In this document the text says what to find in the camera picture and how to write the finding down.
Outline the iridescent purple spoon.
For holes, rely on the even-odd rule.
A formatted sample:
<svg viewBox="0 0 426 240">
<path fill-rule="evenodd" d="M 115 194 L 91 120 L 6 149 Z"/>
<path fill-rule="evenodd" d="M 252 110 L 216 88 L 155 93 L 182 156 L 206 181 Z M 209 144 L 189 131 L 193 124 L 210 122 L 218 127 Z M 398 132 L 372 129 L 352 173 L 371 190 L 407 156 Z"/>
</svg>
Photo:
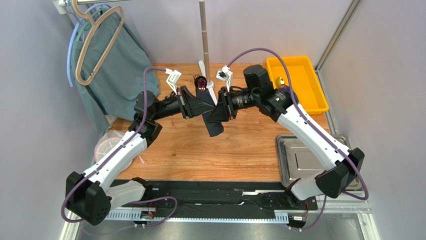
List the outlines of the iridescent purple spoon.
<svg viewBox="0 0 426 240">
<path fill-rule="evenodd" d="M 199 82 L 198 82 L 198 88 L 200 91 L 205 91 L 207 89 L 207 79 L 201 75 Z"/>
</svg>

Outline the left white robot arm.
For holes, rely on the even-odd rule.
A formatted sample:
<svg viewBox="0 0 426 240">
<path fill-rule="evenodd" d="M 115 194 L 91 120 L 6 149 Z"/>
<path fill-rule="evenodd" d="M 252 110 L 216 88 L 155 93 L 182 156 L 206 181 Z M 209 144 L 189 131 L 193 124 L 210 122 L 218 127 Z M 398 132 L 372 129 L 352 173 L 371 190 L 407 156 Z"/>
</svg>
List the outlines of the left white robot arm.
<svg viewBox="0 0 426 240">
<path fill-rule="evenodd" d="M 75 222 L 67 218 L 65 210 L 69 210 L 79 217 L 77 222 L 86 221 L 96 226 L 111 210 L 145 199 L 152 185 L 140 177 L 121 185 L 112 186 L 112 183 L 157 139 L 163 128 L 157 120 L 176 114 L 187 120 L 205 115 L 215 106 L 215 95 L 208 88 L 197 87 L 192 94 L 186 86 L 181 86 L 163 100 L 158 100 L 151 91 L 142 91 L 135 100 L 133 122 L 119 142 L 90 168 L 82 173 L 74 171 L 67 177 L 62 218 Z"/>
</svg>

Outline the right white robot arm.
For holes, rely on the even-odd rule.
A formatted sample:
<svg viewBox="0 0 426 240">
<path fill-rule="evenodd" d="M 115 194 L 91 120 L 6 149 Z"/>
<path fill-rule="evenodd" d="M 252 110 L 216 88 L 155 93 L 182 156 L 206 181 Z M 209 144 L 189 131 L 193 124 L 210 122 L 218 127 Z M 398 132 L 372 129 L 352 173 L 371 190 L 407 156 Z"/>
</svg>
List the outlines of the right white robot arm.
<svg viewBox="0 0 426 240">
<path fill-rule="evenodd" d="M 350 149 L 319 126 L 298 102 L 290 88 L 274 88 L 268 71 L 261 65 L 244 69 L 247 87 L 222 88 L 208 123 L 228 122 L 238 110 L 257 107 L 274 122 L 290 130 L 316 156 L 323 171 L 290 184 L 290 196 L 299 201 L 317 195 L 336 199 L 358 176 L 365 154 Z"/>
</svg>

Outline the white stand base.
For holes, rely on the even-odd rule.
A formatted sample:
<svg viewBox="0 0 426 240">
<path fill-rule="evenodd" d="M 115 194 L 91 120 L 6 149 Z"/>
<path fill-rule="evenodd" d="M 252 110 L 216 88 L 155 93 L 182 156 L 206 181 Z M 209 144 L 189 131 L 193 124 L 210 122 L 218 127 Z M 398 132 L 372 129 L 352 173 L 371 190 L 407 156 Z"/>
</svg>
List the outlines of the white stand base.
<svg viewBox="0 0 426 240">
<path fill-rule="evenodd" d="M 198 67 L 200 69 L 201 74 L 206 78 L 207 84 L 206 84 L 206 91 L 209 93 L 210 98 L 213 100 L 214 104 L 218 104 L 218 99 L 215 93 L 215 84 L 210 79 L 210 69 L 209 66 L 205 66 L 205 62 L 203 60 L 198 61 Z"/>
</svg>

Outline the metal tray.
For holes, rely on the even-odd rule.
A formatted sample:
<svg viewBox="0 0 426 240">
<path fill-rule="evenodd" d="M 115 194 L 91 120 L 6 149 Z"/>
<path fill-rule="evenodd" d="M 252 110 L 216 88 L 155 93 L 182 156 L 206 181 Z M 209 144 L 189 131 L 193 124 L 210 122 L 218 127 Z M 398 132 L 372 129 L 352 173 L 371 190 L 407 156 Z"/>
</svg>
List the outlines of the metal tray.
<svg viewBox="0 0 426 240">
<path fill-rule="evenodd" d="M 275 146 L 283 186 L 324 171 L 314 153 L 296 136 L 279 134 L 275 138 Z"/>
</svg>

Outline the teal hanging cloth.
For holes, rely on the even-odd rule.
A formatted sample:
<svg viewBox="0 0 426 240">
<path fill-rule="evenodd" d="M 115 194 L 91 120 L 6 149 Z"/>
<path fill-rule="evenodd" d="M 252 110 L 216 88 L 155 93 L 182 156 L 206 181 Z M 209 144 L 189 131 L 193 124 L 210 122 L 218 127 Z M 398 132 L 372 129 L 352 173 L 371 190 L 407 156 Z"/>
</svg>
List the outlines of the teal hanging cloth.
<svg viewBox="0 0 426 240">
<path fill-rule="evenodd" d="M 80 75 L 83 80 L 92 73 L 120 21 L 121 16 L 113 13 L 95 32 L 81 68 Z M 75 40 L 73 43 L 71 71 L 74 74 L 83 44 L 81 40 Z M 144 70 L 149 67 L 152 67 L 152 64 L 147 53 L 124 23 L 91 83 L 84 86 L 75 80 L 83 105 L 98 137 L 105 134 L 111 126 L 107 116 L 133 120 L 136 97 L 145 89 Z M 146 74 L 146 87 L 155 96 L 161 92 L 159 81 L 153 71 Z"/>
</svg>

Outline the yellow plastic bin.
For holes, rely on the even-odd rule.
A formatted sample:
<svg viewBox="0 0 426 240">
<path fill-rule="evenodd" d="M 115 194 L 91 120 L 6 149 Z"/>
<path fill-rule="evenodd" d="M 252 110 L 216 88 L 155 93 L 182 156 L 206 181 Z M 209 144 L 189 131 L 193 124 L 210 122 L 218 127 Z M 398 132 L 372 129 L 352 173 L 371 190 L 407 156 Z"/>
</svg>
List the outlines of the yellow plastic bin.
<svg viewBox="0 0 426 240">
<path fill-rule="evenodd" d="M 305 55 L 284 56 L 282 60 L 289 71 L 293 91 L 305 111 L 311 116 L 328 111 L 329 104 L 310 58 Z M 285 85 L 289 84 L 285 69 L 277 57 L 268 57 L 265 65 L 274 88 L 279 88 L 276 83 L 278 77 L 285 80 Z"/>
</svg>

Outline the pink rimmed white mesh basket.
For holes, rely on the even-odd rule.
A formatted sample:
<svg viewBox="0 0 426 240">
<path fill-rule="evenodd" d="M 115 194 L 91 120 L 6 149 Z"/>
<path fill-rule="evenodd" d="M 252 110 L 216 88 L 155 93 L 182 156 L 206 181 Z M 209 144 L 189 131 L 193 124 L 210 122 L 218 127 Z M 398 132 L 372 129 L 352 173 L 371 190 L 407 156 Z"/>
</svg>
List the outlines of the pink rimmed white mesh basket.
<svg viewBox="0 0 426 240">
<path fill-rule="evenodd" d="M 124 132 L 113 130 L 102 136 L 94 149 L 95 165 L 104 158 L 116 145 L 118 145 L 125 136 Z"/>
</svg>

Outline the metal stand pole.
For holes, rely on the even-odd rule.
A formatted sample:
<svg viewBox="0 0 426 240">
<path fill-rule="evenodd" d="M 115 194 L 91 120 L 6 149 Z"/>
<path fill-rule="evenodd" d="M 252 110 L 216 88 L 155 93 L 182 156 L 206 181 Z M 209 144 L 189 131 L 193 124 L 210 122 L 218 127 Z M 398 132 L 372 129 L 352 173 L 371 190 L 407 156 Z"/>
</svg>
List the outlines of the metal stand pole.
<svg viewBox="0 0 426 240">
<path fill-rule="evenodd" d="M 207 31 L 206 1 L 199 0 L 198 4 L 199 4 L 200 23 L 201 23 L 203 61 L 205 66 L 209 67 L 209 73 L 210 73 L 210 56 L 209 56 L 208 31 Z"/>
</svg>

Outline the green clothes hanger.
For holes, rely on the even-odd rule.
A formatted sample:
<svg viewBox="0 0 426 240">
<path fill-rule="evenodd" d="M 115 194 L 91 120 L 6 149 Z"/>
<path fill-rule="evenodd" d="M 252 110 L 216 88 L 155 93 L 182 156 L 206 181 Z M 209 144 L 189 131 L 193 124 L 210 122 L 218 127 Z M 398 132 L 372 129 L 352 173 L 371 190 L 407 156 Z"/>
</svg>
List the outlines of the green clothes hanger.
<svg viewBox="0 0 426 240">
<path fill-rule="evenodd" d="M 92 17 L 93 17 L 94 20 L 97 20 L 103 13 L 104 13 L 104 9 L 99 8 L 92 14 Z M 92 25 L 88 21 L 85 22 L 82 25 L 82 27 L 79 29 L 76 37 L 79 40 L 84 40 L 86 32 L 88 32 L 91 28 L 92 28 Z"/>
</svg>

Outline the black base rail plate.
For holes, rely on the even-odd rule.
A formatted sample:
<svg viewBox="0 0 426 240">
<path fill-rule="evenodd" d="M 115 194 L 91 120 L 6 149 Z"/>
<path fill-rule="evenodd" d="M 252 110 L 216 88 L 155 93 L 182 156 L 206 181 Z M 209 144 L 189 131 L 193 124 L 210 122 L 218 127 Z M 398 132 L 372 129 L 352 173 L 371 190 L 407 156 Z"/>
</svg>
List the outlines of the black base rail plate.
<svg viewBox="0 0 426 240">
<path fill-rule="evenodd" d="M 153 203 L 127 203 L 126 207 L 141 207 L 157 218 L 171 214 L 172 218 L 212 220 L 266 220 L 276 211 L 291 213 L 319 209 L 311 197 L 290 207 L 281 182 L 256 181 L 189 181 L 150 180 L 152 191 L 144 200 Z"/>
</svg>

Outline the aluminium frame rail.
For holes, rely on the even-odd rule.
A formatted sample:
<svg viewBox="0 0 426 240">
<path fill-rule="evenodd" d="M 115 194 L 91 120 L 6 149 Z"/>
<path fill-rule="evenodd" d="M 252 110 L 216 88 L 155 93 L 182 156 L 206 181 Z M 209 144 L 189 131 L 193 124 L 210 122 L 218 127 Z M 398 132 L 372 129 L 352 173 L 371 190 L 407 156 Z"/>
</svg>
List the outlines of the aluminium frame rail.
<svg viewBox="0 0 426 240">
<path fill-rule="evenodd" d="M 64 240 L 378 240 L 370 206 L 342 195 L 285 205 L 279 182 L 152 181 L 153 203 L 66 224 Z"/>
</svg>

